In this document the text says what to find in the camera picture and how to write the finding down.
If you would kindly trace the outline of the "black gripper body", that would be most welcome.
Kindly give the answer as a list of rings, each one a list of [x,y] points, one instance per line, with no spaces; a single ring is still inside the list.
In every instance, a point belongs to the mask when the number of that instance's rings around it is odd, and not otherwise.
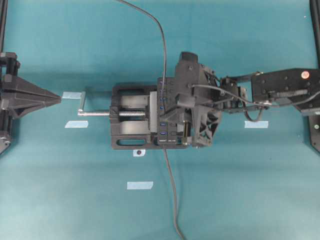
[[[222,112],[215,109],[213,90],[202,86],[217,86],[214,71],[200,63],[179,62],[173,78],[173,91],[169,94],[173,104],[163,117],[184,126],[184,146],[210,147]]]

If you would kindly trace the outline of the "black active robot arm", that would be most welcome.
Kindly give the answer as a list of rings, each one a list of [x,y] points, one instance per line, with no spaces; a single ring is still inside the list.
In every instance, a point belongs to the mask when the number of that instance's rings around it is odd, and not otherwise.
[[[320,113],[320,71],[293,68],[245,76],[217,78],[203,64],[180,61],[175,76],[163,85],[159,123],[181,131],[161,131],[176,136],[184,146],[209,147],[223,113],[256,111],[259,115],[271,108],[295,107],[304,116]]]

